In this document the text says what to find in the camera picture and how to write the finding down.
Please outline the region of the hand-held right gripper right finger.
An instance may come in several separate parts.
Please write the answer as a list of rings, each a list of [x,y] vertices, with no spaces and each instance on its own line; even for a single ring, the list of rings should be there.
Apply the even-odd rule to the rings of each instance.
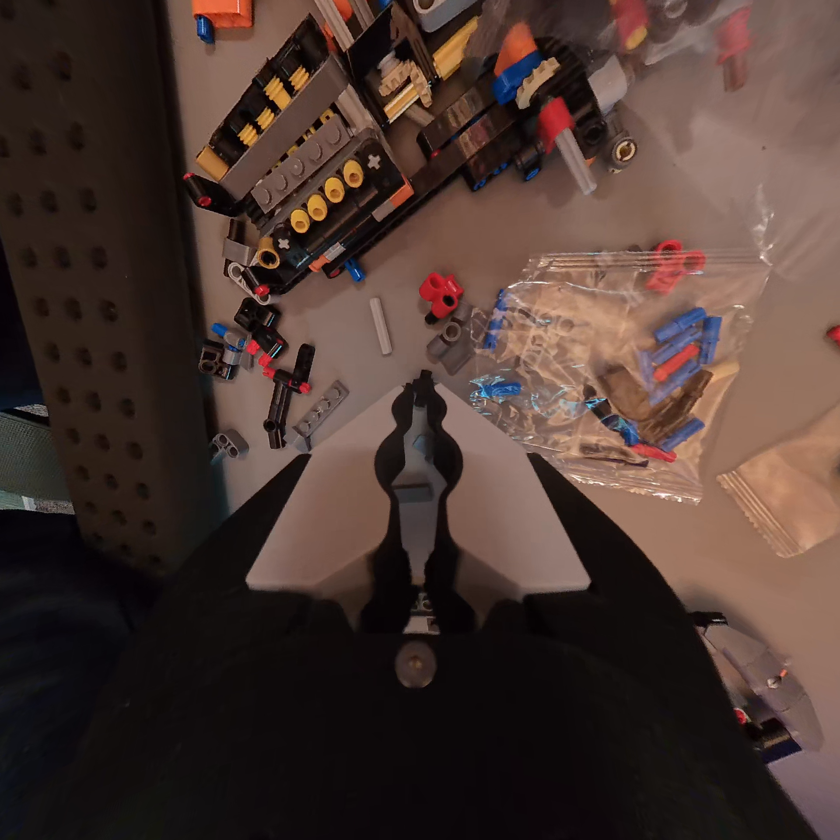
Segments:
[[[425,377],[431,535],[425,605],[434,627],[468,633],[503,601],[587,590],[591,576],[517,444]]]

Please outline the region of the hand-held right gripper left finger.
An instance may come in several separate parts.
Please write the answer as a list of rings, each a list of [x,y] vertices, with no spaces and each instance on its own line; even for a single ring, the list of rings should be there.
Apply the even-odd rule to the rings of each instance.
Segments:
[[[248,572],[251,590],[335,602],[359,630],[412,629],[422,505],[402,503],[393,485],[414,408],[409,381],[315,445]]]

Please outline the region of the grey lego beam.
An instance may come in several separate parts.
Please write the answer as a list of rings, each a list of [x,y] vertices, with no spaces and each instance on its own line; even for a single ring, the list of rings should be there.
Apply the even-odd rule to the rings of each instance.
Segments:
[[[421,371],[413,383],[411,423],[403,436],[405,465],[392,485],[399,502],[403,545],[412,562],[420,564],[434,546],[443,481],[434,467],[434,438],[427,417],[432,389],[431,371]]]

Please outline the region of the red lego connector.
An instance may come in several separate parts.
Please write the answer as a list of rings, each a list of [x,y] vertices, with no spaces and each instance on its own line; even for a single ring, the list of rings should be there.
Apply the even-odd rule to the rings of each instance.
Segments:
[[[660,295],[668,295],[683,277],[701,272],[707,255],[700,249],[685,250],[677,239],[667,239],[651,252],[653,267],[644,288]]]
[[[434,326],[456,310],[465,291],[454,275],[443,276],[433,272],[423,281],[418,293],[429,305],[425,323]]]

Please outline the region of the clear crimped plastic bag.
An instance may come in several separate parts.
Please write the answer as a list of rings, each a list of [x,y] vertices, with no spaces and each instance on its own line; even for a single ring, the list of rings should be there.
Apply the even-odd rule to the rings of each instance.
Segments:
[[[783,559],[838,536],[839,405],[717,483]]]

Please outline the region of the scattered loose lego pieces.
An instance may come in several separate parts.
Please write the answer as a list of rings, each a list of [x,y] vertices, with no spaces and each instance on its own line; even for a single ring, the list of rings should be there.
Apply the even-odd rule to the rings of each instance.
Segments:
[[[211,336],[203,341],[197,369],[222,383],[232,382],[242,370],[263,375],[272,385],[262,423],[269,448],[278,450],[295,445],[309,452],[313,434],[346,399],[349,390],[335,381],[295,424],[288,424],[293,396],[312,392],[316,350],[313,345],[303,343],[290,369],[280,365],[289,344],[279,331],[280,286],[270,282],[278,267],[277,258],[271,238],[262,238],[252,245],[248,242],[245,220],[230,220],[223,244],[224,276],[245,296],[232,325],[212,323]]]

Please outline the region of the dark grey curved lego panel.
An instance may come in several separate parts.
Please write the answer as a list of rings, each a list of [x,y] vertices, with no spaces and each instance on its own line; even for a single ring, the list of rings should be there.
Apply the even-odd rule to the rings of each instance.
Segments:
[[[483,344],[487,324],[482,310],[462,300],[428,342],[428,359],[442,364],[448,375],[456,375]]]

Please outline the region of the grey black lego subassembly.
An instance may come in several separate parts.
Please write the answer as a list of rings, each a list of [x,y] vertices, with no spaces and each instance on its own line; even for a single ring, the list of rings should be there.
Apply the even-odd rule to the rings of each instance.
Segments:
[[[802,683],[763,642],[719,612],[690,614],[728,693],[741,730],[766,764],[818,753],[822,725]]]

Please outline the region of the partly built lego car chassis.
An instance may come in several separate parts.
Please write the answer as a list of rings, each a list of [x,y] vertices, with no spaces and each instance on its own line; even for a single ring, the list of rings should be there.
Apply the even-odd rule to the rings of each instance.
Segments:
[[[183,177],[229,219],[224,273],[257,302],[319,271],[363,281],[357,258],[458,178],[476,192],[512,167],[529,182],[558,150],[587,194],[596,157],[619,172],[637,154],[617,103],[643,3],[607,5],[618,52],[519,20],[487,57],[469,55],[481,2],[314,6]]]

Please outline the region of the orange lego brick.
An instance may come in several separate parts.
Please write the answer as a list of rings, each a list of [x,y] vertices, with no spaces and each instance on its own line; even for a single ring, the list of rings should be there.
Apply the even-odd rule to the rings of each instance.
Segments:
[[[195,19],[206,18],[215,28],[252,28],[253,1],[192,1]]]

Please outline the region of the small clear bag blue pins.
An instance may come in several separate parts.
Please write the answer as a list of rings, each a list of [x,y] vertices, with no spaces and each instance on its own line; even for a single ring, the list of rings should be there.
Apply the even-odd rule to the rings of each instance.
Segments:
[[[749,250],[703,250],[668,295],[651,249],[533,257],[500,290],[469,399],[567,478],[690,505],[712,427],[767,286]]]

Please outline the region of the dark perforated pad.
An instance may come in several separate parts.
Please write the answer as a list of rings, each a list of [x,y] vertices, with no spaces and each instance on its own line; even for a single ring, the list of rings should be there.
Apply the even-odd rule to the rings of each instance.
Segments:
[[[155,578],[214,529],[158,2],[2,2],[2,243],[82,536]]]

